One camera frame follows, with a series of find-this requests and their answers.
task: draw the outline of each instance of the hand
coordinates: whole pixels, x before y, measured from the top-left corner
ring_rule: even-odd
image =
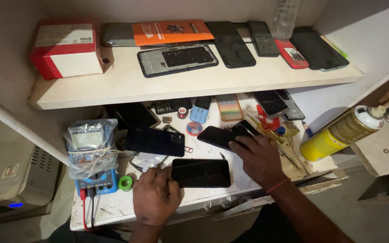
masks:
[[[138,222],[163,226],[181,203],[178,182],[170,178],[172,167],[149,168],[133,185],[133,206]]]
[[[287,179],[281,168],[280,155],[274,140],[270,141],[261,135],[255,136],[254,139],[238,136],[236,140],[249,149],[245,149],[236,142],[230,142],[230,148],[242,159],[244,172],[264,190]]]

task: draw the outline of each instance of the green solder spool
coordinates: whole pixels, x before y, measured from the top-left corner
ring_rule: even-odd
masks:
[[[133,188],[133,179],[129,175],[121,177],[118,181],[118,187],[123,191],[130,191]]]

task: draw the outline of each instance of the yellow spray can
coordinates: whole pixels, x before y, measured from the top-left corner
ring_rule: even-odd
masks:
[[[351,109],[302,144],[301,154],[314,162],[346,148],[379,131],[384,124],[385,111],[383,106],[357,106]]]

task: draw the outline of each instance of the black wire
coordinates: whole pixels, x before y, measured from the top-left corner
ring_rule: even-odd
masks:
[[[91,228],[94,227],[94,198],[91,198],[92,200],[92,207],[91,207]]]

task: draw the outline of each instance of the wall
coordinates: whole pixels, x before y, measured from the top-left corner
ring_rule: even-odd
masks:
[[[272,22],[277,0],[44,0],[53,17],[93,16],[105,22],[142,22],[156,20],[203,19],[246,22]],[[312,25],[327,0],[305,0],[298,25]]]
[[[60,152],[44,149],[65,160],[62,125],[82,118],[83,109],[37,111],[27,105],[38,74],[28,59],[31,38],[37,21],[48,17],[41,1],[0,0],[0,105],[8,110],[0,107],[0,120],[20,124],[15,130],[41,147],[53,145]]]
[[[345,51],[365,76],[356,83],[290,89],[312,130],[352,107],[389,74],[389,1],[330,0],[314,28]]]

